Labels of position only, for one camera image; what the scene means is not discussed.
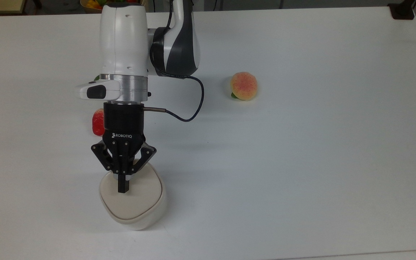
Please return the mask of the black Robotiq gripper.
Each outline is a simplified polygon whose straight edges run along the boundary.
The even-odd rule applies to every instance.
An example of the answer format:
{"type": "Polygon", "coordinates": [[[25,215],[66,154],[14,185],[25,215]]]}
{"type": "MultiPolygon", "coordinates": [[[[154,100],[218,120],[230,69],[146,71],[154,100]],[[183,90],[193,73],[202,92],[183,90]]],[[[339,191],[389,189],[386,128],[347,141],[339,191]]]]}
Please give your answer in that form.
{"type": "Polygon", "coordinates": [[[118,192],[129,191],[129,181],[155,155],[155,147],[144,142],[144,105],[104,103],[103,142],[91,146],[107,171],[118,175],[118,192]],[[134,162],[136,153],[140,158],[134,162]]]}

